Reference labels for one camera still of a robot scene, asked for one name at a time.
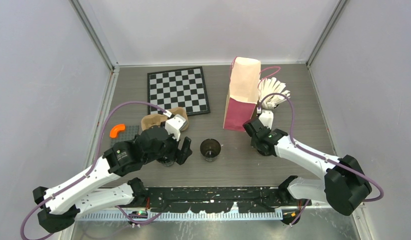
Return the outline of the black coffee cup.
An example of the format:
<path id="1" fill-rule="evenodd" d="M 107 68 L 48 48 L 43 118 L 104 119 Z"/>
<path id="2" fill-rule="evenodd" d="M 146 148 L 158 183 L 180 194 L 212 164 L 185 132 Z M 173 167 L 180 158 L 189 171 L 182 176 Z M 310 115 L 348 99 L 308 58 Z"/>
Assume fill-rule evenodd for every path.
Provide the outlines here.
<path id="1" fill-rule="evenodd" d="M 199 148 L 203 159 L 207 162 L 214 162 L 221 153 L 221 149 L 221 144 L 213 138 L 205 139 Z"/>
<path id="2" fill-rule="evenodd" d="M 171 167 L 175 163 L 173 160 L 167 158 L 157 159 L 156 161 L 165 167 Z"/>

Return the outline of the stack of black lids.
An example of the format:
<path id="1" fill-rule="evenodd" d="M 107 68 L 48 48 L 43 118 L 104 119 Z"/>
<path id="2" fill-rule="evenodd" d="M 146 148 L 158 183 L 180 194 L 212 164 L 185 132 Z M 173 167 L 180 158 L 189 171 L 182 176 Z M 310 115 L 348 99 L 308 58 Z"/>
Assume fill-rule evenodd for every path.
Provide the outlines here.
<path id="1" fill-rule="evenodd" d="M 272 156 L 274 154 L 274 149 L 262 147 L 258 148 L 257 152 L 262 156 Z"/>

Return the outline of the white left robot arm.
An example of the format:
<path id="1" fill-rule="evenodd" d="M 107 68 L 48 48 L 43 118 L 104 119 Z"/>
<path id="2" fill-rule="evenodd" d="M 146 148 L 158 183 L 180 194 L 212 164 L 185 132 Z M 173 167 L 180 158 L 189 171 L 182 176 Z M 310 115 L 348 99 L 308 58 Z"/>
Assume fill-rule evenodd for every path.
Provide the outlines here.
<path id="1" fill-rule="evenodd" d="M 39 205 L 39 225 L 53 234 L 70 227 L 76 219 L 114 206 L 146 203 L 148 191 L 139 178 L 111 188 L 97 189 L 129 173 L 139 171 L 153 161 L 182 165 L 192 155 L 192 140 L 185 137 L 182 147 L 174 133 L 153 126 L 131 140 L 115 143 L 89 168 L 52 188 L 39 186 L 33 190 Z"/>

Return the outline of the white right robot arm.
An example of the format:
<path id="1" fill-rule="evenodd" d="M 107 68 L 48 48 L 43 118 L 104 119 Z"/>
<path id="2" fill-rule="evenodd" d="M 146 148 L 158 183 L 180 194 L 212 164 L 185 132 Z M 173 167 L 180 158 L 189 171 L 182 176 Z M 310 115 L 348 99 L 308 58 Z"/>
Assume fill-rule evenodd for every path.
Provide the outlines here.
<path id="1" fill-rule="evenodd" d="M 278 186 L 283 204 L 314 200 L 349 216 L 372 192 L 369 179 L 354 157 L 320 152 L 301 144 L 283 130 L 271 130 L 258 118 L 245 122 L 243 127 L 251 138 L 251 146 L 261 155 L 289 160 L 317 176 L 317 179 L 305 179 L 291 175 L 284 180 Z"/>

